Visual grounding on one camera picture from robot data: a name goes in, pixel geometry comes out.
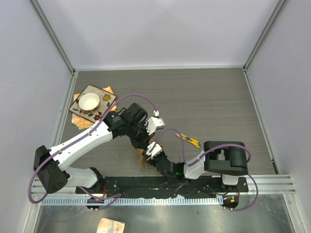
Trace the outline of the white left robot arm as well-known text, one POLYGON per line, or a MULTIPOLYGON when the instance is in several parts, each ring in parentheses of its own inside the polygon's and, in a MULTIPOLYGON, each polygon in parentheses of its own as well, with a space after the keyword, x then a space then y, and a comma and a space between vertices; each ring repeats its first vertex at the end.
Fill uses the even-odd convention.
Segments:
POLYGON ((71 167, 78 158, 95 147, 119 136, 127 136, 132 146, 151 154, 150 140, 155 131, 163 127, 159 112, 148 117, 137 103, 120 112, 109 111, 104 119, 63 144, 50 149, 41 146, 35 151, 34 171, 47 194, 53 194, 64 187, 74 187, 78 193, 86 190, 100 193, 104 190, 104 178, 94 167, 81 169, 71 167))

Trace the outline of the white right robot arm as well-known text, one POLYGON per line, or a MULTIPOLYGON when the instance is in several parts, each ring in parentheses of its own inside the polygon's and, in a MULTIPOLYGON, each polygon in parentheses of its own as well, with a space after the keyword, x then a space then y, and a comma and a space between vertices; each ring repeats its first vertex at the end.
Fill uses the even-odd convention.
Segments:
POLYGON ((226 192, 237 189, 239 177, 249 174, 248 163, 251 160, 251 152, 245 144, 234 141, 207 141, 199 155, 180 163, 171 162, 156 142, 147 147, 143 156, 170 181, 190 182, 206 172, 218 173, 221 175, 220 188, 226 192))

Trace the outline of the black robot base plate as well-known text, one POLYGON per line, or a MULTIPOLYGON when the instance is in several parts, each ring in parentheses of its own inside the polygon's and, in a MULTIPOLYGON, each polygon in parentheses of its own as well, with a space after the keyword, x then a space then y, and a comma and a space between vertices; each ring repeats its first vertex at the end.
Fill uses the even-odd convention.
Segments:
POLYGON ((124 199, 168 199, 178 195, 186 199, 211 198, 216 194, 247 193, 245 177, 236 186, 223 184, 220 176, 201 176, 196 180, 169 180, 163 176, 105 177, 87 192, 103 197, 120 195, 124 199))

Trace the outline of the brown cardboard express box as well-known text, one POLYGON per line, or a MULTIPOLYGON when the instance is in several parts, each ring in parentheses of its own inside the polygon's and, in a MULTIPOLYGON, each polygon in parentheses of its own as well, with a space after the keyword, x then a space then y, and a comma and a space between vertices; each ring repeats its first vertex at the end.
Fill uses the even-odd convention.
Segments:
POLYGON ((143 152, 144 152, 143 149, 136 148, 136 153, 140 158, 139 164, 140 164, 141 168, 145 171, 147 162, 146 162, 146 159, 144 158, 143 152))

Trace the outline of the yellow utility knife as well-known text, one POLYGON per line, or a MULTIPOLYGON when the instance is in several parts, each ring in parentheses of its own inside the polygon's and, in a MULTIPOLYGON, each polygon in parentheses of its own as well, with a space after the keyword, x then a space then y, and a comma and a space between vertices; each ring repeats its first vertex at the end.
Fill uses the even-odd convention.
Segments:
POLYGON ((179 135, 178 133, 175 133, 174 135, 179 137, 179 138, 182 138, 183 140, 185 140, 185 141, 187 141, 187 142, 189 142, 191 144, 193 144, 196 148, 200 148, 201 147, 201 144, 200 144, 200 142, 198 140, 195 140, 195 139, 193 139, 191 137, 188 137, 188 136, 186 136, 184 134, 179 135))

